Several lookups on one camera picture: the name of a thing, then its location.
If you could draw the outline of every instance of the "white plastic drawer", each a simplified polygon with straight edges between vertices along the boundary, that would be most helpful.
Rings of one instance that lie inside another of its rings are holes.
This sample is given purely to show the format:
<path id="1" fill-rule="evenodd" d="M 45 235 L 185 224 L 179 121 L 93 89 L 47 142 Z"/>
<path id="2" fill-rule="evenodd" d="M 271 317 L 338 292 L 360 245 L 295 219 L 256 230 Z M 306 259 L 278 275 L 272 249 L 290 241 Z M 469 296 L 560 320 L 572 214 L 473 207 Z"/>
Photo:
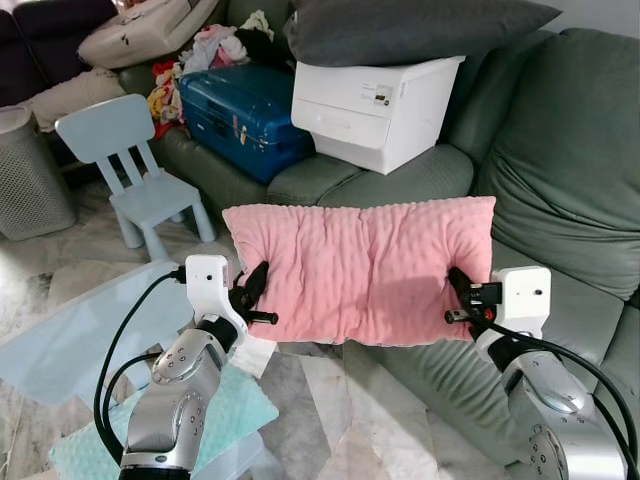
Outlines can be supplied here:
<path id="1" fill-rule="evenodd" d="M 293 124 L 325 137 L 367 148 L 382 148 L 390 120 L 294 98 Z"/>

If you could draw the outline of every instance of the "floor tile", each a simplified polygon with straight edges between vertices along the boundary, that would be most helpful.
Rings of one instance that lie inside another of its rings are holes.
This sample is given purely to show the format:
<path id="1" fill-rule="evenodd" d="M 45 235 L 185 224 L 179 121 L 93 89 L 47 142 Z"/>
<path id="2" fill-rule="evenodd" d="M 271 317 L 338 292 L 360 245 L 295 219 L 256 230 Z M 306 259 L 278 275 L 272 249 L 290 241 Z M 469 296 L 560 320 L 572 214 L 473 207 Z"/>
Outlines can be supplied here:
<path id="1" fill-rule="evenodd" d="M 72 260 L 54 272 L 46 302 L 46 310 L 51 312 L 53 309 L 89 290 L 142 265 L 143 263 L 132 262 Z"/>
<path id="2" fill-rule="evenodd" d="M 424 404 L 361 346 L 344 345 L 353 428 L 372 444 L 433 451 Z"/>
<path id="3" fill-rule="evenodd" d="M 22 393 L 0 379 L 0 453 L 11 450 L 23 399 Z"/>
<path id="4" fill-rule="evenodd" d="M 301 357 L 342 358 L 342 345 L 315 342 L 280 342 L 278 351 Z"/>
<path id="5" fill-rule="evenodd" d="M 351 399 L 342 359 L 300 357 L 331 450 L 351 425 Z"/>
<path id="6" fill-rule="evenodd" d="M 170 220 L 156 227 L 169 255 L 200 243 L 197 233 L 189 229 L 189 223 L 174 223 Z M 148 262 L 149 254 L 144 245 L 127 248 L 113 209 L 87 221 L 81 231 L 63 246 L 61 255 L 65 259 L 104 260 L 113 262 Z"/>
<path id="7" fill-rule="evenodd" d="M 318 480 L 392 480 L 371 444 L 349 429 Z"/>
<path id="8" fill-rule="evenodd" d="M 440 480 L 438 462 L 431 452 L 420 448 L 379 446 L 373 446 L 373 451 L 392 480 Z"/>
<path id="9" fill-rule="evenodd" d="M 53 470 L 47 470 L 46 472 L 37 473 L 24 480 L 59 480 L 56 472 Z"/>
<path id="10" fill-rule="evenodd" d="M 9 452 L 0 453 L 0 480 L 7 478 L 7 467 L 9 460 Z"/>
<path id="11" fill-rule="evenodd" d="M 24 330 L 45 313 L 53 273 L 23 280 L 0 280 L 0 337 Z"/>
<path id="12" fill-rule="evenodd" d="M 435 413 L 427 412 L 440 480 L 509 480 L 504 468 L 470 445 Z"/>
<path id="13" fill-rule="evenodd" d="M 57 407 L 47 407 L 25 398 L 6 480 L 21 480 L 50 470 L 49 450 L 54 443 L 92 419 L 91 411 L 77 399 Z"/>
<path id="14" fill-rule="evenodd" d="M 274 353 L 258 383 L 280 411 L 260 430 L 265 445 L 287 479 L 316 480 L 331 451 L 300 360 Z"/>
<path id="15" fill-rule="evenodd" d="M 65 243 L 46 237 L 21 242 L 0 240 L 0 280 L 26 280 L 53 272 L 64 264 L 60 255 Z"/>

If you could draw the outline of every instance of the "dark sofa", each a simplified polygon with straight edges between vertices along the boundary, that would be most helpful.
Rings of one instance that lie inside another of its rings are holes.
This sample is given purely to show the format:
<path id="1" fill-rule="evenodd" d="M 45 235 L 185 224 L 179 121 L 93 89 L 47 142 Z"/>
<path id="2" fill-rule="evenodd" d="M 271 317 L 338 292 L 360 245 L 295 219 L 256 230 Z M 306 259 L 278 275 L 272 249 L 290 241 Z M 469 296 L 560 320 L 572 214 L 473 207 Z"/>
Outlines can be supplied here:
<path id="1" fill-rule="evenodd" d="M 0 107 L 15 105 L 91 67 L 77 50 L 117 13 L 111 0 L 41 0 L 0 10 Z M 76 163 L 55 132 L 44 135 L 61 167 Z"/>

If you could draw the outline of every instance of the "white laundry basket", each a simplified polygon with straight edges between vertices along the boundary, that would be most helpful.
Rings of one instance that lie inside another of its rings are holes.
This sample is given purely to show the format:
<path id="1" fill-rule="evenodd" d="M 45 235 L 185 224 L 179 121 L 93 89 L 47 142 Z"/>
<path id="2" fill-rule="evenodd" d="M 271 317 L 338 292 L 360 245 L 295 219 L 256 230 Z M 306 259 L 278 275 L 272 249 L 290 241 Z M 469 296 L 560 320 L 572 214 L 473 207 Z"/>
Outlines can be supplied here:
<path id="1" fill-rule="evenodd" d="M 0 108 L 0 232 L 24 240 L 75 222 L 69 191 L 31 110 Z"/>

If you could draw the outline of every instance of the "blue suitcase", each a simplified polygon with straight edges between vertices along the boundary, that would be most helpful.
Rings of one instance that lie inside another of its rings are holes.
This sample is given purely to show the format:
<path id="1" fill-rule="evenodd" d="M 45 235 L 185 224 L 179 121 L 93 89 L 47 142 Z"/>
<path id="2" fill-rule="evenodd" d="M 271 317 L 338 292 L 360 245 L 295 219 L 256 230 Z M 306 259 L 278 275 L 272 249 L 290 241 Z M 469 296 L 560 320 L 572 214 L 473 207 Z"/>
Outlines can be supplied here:
<path id="1" fill-rule="evenodd" d="M 291 124 L 294 77 L 254 65 L 216 68 L 180 79 L 189 131 L 262 184 L 314 151 Z"/>

